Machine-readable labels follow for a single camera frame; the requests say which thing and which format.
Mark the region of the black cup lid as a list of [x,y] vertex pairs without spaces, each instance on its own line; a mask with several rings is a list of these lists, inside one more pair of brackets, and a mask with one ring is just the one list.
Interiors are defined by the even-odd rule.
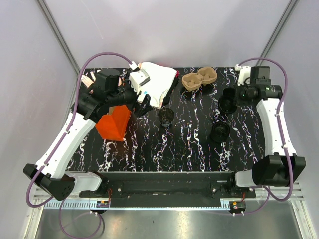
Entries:
[[216,143],[223,143],[227,140],[230,134],[230,127],[228,124],[224,122],[216,122],[212,126],[212,130],[210,132],[210,139]]
[[218,108],[223,114],[232,114],[237,110],[234,99],[228,96],[221,96],[219,98]]

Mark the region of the black tall coffee cup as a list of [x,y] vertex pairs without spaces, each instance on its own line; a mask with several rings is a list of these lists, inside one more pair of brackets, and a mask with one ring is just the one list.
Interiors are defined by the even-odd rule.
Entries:
[[174,111],[171,108],[161,108],[158,113],[158,118],[163,127],[169,128],[174,119]]

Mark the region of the orange paper bag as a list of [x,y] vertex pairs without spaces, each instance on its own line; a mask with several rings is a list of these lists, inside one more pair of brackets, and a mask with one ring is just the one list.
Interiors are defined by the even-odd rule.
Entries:
[[123,141],[130,116],[131,111],[125,105],[112,107],[95,128],[104,140]]

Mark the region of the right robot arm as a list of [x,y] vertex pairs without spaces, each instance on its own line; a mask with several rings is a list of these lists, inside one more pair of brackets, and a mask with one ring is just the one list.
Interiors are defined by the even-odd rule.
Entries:
[[260,117],[265,140],[265,155],[251,170],[235,174],[226,185],[231,197],[238,197],[244,187],[290,187],[306,166],[298,156],[289,137],[283,103],[283,90],[273,85],[267,66],[235,66],[239,73],[235,85],[235,102],[239,106],[253,105]]

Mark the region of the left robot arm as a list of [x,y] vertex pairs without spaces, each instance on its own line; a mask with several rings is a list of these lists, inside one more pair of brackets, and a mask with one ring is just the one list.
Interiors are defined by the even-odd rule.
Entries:
[[47,152],[35,164],[25,165],[23,172],[31,180],[27,192],[36,185],[58,201],[82,191],[103,197],[108,185],[99,173],[67,173],[67,165],[84,137],[111,107],[129,106],[140,115],[151,109],[151,97],[143,89],[149,81],[149,73],[139,67],[125,78],[116,69],[99,71],[95,81],[78,92],[73,111]]

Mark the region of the black cloth under napkins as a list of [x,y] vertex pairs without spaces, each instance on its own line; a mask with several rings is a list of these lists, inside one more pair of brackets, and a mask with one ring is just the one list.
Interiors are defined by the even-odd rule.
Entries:
[[170,96],[171,96],[172,92],[174,91],[174,89],[176,88],[176,86],[178,85],[179,75],[180,75],[180,72],[177,70],[176,76],[175,76],[175,78],[174,78],[174,80],[172,82],[172,85],[171,85],[170,89],[168,90],[166,96],[163,99],[163,102],[162,102],[162,106],[163,107],[166,106],[169,103]]

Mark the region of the stack of white napkins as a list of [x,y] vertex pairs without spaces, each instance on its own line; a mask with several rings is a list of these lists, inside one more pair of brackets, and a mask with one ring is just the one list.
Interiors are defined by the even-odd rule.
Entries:
[[142,86],[138,102],[141,103],[148,94],[151,97],[150,105],[160,109],[177,75],[177,70],[151,62],[142,62],[138,66],[141,70],[145,70],[150,78],[150,81]]

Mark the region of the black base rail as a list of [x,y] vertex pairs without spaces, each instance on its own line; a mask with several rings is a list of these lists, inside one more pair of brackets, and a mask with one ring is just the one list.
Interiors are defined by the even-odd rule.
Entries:
[[254,199],[249,188],[235,184],[233,172],[106,172],[97,191],[81,198],[111,199],[111,209],[213,210],[229,208],[222,199]]

